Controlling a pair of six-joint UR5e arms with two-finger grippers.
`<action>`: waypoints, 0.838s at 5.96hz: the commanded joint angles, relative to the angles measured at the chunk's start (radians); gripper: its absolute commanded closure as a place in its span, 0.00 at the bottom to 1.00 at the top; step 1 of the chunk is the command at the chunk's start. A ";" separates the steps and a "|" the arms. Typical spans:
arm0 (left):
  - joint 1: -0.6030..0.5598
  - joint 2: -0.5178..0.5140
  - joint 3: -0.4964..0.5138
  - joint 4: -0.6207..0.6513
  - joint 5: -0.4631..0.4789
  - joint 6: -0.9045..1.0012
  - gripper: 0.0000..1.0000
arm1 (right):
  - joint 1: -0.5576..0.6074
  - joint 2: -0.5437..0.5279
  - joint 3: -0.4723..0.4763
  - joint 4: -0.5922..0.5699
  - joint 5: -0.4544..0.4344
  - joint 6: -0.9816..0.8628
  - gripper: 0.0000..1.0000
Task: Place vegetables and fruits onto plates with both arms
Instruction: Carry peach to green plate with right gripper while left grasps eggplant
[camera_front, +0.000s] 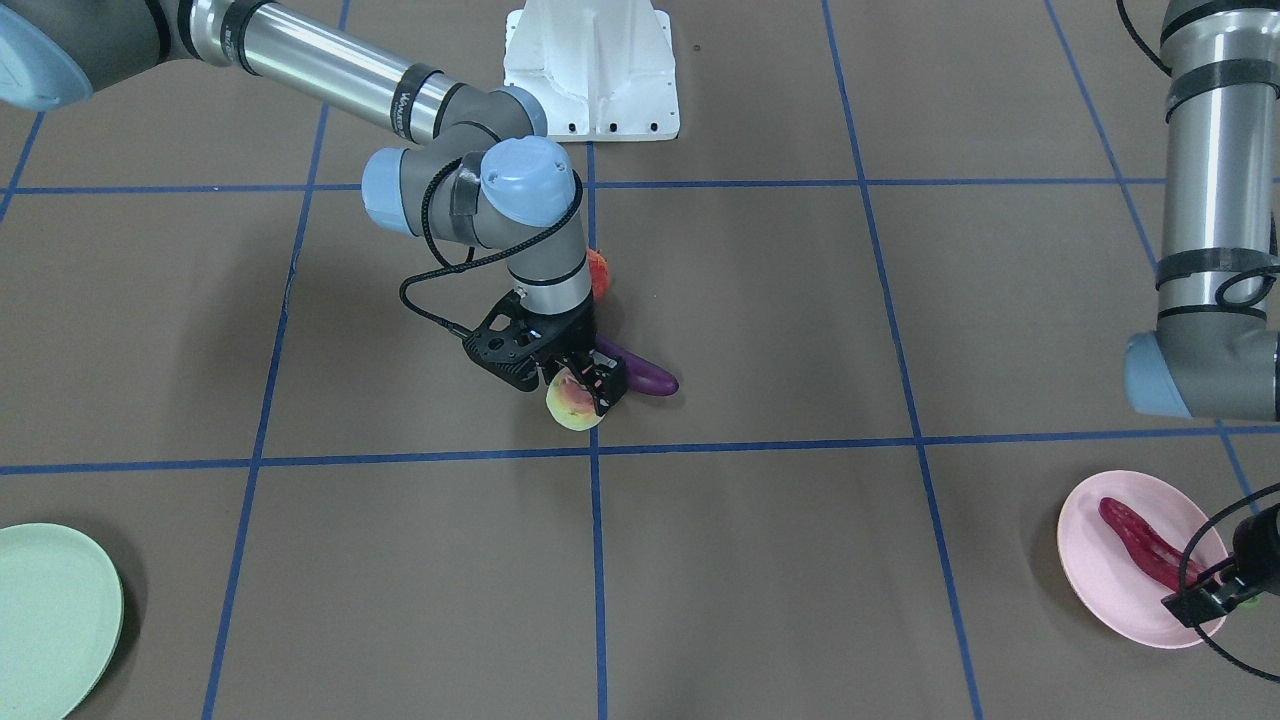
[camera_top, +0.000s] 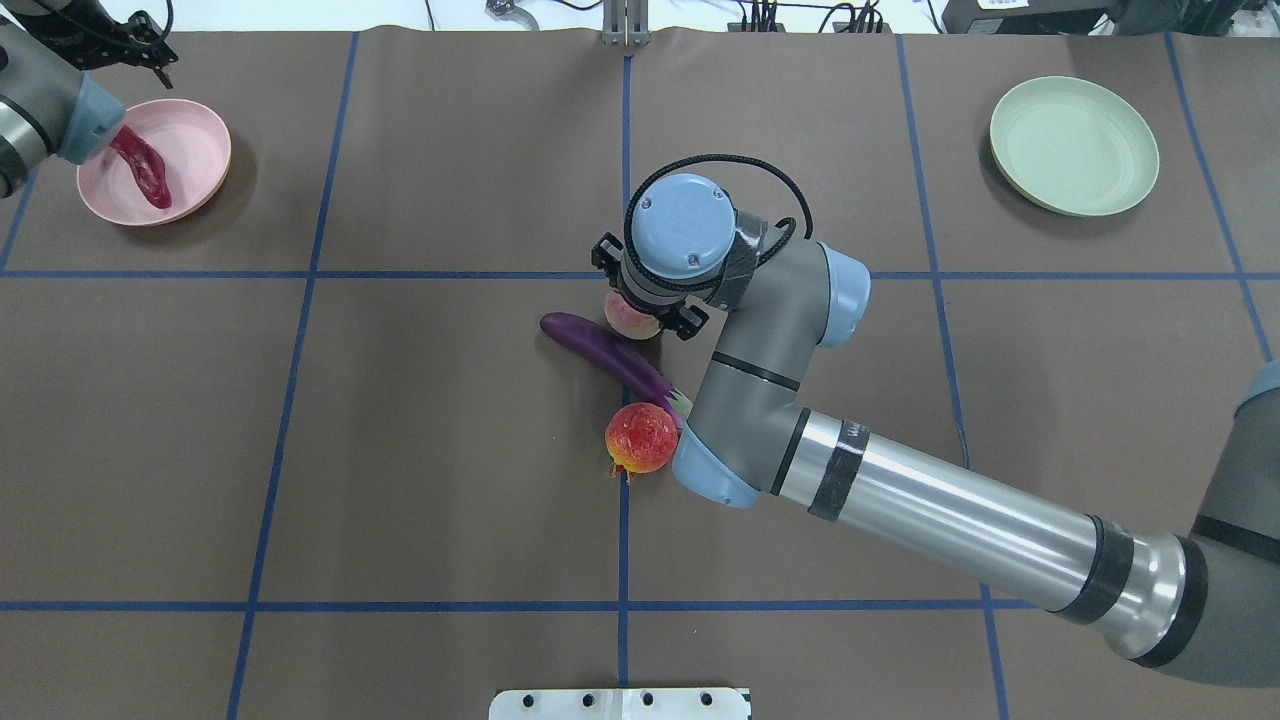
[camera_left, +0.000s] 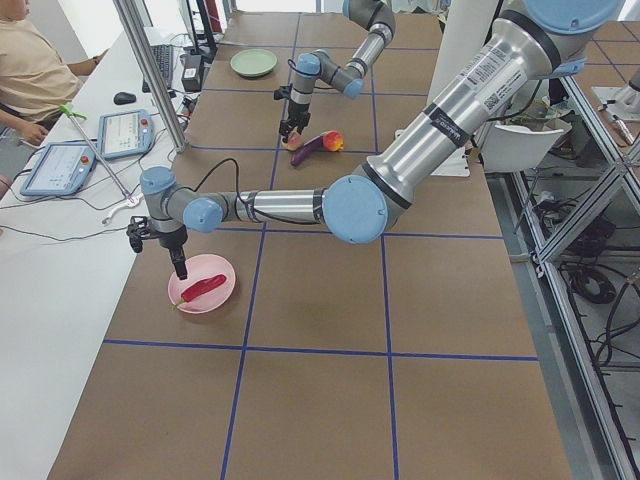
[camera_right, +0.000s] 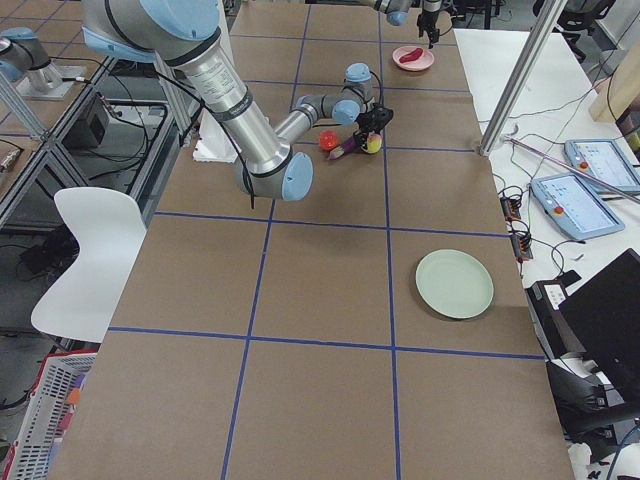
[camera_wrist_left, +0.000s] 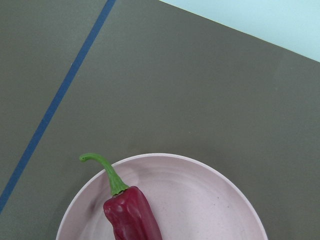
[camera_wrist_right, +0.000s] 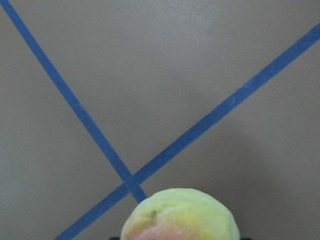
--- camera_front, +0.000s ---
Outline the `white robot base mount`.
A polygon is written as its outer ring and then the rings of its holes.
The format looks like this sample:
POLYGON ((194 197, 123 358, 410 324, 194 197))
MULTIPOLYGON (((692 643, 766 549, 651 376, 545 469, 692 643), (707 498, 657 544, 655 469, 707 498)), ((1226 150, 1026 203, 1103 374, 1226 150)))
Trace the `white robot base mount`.
POLYGON ((673 24, 650 1, 526 1, 504 22, 504 83, 561 143, 664 142, 681 109, 673 24))

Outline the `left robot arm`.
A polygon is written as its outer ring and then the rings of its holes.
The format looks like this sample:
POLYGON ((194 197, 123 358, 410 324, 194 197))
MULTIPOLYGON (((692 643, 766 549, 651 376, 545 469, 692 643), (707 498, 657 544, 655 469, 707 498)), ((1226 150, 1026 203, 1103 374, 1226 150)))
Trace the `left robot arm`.
POLYGON ((1277 419, 1275 1, 1172 1, 1158 40, 1167 168, 1152 332, 1130 338, 1129 404, 1142 414, 1277 419))

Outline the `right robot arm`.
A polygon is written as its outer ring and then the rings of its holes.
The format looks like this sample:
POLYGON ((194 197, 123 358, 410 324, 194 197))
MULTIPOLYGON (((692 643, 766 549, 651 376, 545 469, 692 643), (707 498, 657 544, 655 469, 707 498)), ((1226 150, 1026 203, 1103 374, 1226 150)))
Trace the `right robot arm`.
POLYGON ((481 91, 278 1, 5 1, 3 101, 51 111, 175 59, 275 81, 390 131, 361 197, 383 229, 421 240, 436 269, 401 302, 522 392, 563 389, 590 418, 628 391, 598 341, 581 178, 540 102, 481 91))

